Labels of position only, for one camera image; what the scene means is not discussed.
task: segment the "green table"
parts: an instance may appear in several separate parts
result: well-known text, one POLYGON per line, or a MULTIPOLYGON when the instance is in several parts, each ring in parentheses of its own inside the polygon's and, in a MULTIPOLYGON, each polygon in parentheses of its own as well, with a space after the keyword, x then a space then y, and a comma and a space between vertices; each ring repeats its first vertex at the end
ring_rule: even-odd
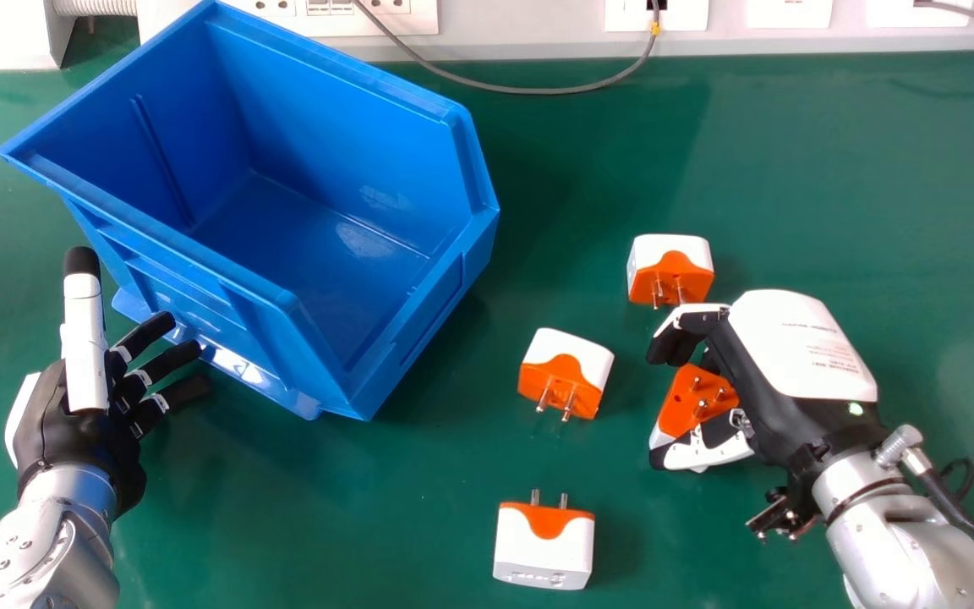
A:
MULTIPOLYGON (((122 57, 130 27, 79 30, 62 73, 0 74, 0 143, 122 57)), ((619 65, 457 69, 530 85, 619 65)), ((494 260, 372 423, 308 423, 214 374, 146 440, 148 492, 112 532, 121 606, 847 606, 820 529, 762 547, 743 527, 781 473, 649 469, 671 370, 643 362, 662 315, 627 303, 623 267, 635 234, 696 233, 715 299, 815 294, 886 421, 919 425, 939 462, 974 458, 974 53, 661 59, 563 99, 394 70, 471 108, 503 208, 494 260), (515 392, 541 326, 616 352, 597 420, 561 425, 515 392), (584 592, 490 577, 498 502, 533 488, 596 513, 584 592)), ((57 356, 59 265, 81 240, 0 161, 0 517, 5 415, 57 356)), ((109 336, 127 326, 109 313, 109 336)))

